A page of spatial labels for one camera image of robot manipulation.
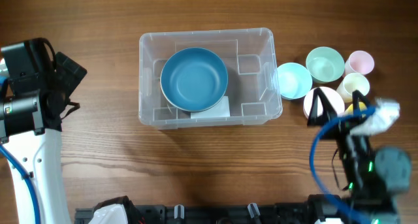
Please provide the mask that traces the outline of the dark blue bowl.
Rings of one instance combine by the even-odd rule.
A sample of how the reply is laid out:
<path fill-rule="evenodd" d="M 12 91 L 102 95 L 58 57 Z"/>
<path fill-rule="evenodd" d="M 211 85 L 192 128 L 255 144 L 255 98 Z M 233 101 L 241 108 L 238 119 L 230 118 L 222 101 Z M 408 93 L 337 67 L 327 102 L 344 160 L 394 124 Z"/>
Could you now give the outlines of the dark blue bowl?
<path fill-rule="evenodd" d="M 162 80 L 175 78 L 189 80 L 228 80 L 229 74 L 223 60 L 213 51 L 191 47 L 172 55 L 164 64 L 160 74 Z"/>

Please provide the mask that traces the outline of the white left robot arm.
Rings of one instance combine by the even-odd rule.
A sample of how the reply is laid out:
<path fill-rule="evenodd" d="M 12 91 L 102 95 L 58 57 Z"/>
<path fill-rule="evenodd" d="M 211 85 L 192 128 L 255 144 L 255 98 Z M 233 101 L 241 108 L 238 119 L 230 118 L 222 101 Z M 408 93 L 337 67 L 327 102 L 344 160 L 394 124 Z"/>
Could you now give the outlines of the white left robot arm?
<path fill-rule="evenodd" d="M 46 38 L 1 48 L 1 155 L 20 223 L 70 223 L 61 171 L 62 121 L 87 70 Z"/>

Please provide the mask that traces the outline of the pink small bowl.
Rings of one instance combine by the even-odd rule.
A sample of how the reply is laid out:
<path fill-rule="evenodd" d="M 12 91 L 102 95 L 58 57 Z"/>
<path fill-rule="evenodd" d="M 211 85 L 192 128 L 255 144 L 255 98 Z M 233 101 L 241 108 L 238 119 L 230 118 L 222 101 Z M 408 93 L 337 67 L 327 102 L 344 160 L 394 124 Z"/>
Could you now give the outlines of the pink small bowl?
<path fill-rule="evenodd" d="M 319 89 L 321 89 L 321 91 L 325 94 L 330 104 L 335 109 L 337 115 L 338 116 L 343 115 L 346 108 L 345 108 L 344 100 L 341 98 L 339 93 L 328 87 L 319 87 Z M 311 89 L 304 98 L 303 112 L 306 118 L 309 117 L 309 113 L 312 108 L 314 90 L 315 88 Z"/>

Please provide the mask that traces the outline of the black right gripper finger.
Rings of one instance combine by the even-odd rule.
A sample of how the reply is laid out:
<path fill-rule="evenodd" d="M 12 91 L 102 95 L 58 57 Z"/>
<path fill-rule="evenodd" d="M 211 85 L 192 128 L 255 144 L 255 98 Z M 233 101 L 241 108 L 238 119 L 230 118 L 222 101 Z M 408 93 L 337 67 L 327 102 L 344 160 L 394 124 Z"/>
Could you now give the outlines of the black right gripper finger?
<path fill-rule="evenodd" d="M 311 110 L 308 115 L 307 126 L 324 126 L 336 117 L 336 111 L 322 89 L 313 91 Z"/>
<path fill-rule="evenodd" d="M 370 101 L 359 91 L 355 90 L 352 94 L 352 113 L 364 112 L 365 110 L 371 109 Z"/>

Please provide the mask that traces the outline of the light blue small bowl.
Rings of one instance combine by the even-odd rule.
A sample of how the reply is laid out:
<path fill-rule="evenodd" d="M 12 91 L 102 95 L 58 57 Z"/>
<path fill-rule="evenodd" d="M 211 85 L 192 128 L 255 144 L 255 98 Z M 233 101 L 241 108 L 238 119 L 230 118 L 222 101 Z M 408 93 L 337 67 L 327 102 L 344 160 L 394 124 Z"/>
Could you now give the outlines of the light blue small bowl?
<path fill-rule="evenodd" d="M 284 99 L 295 100 L 303 98 L 312 88 L 311 74 L 301 64 L 284 63 L 276 69 L 278 87 Z"/>

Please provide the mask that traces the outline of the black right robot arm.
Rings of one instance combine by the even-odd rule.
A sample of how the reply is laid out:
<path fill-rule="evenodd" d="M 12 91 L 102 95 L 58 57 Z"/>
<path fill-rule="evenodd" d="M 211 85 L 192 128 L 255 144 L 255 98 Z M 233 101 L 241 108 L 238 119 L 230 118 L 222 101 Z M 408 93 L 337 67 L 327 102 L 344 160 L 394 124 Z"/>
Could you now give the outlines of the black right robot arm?
<path fill-rule="evenodd" d="M 399 223 L 396 196 L 410 188 L 410 155 L 395 146 L 373 150 L 369 138 L 384 133 L 400 117 L 400 105 L 390 99 L 376 99 L 375 104 L 358 90 L 352 94 L 353 110 L 339 116 L 321 88 L 313 91 L 308 115 L 309 126 L 319 126 L 310 149 L 310 171 L 322 194 L 312 201 L 315 220 L 326 223 Z M 339 198 L 317 175 L 314 159 L 321 140 L 335 140 L 350 196 Z"/>

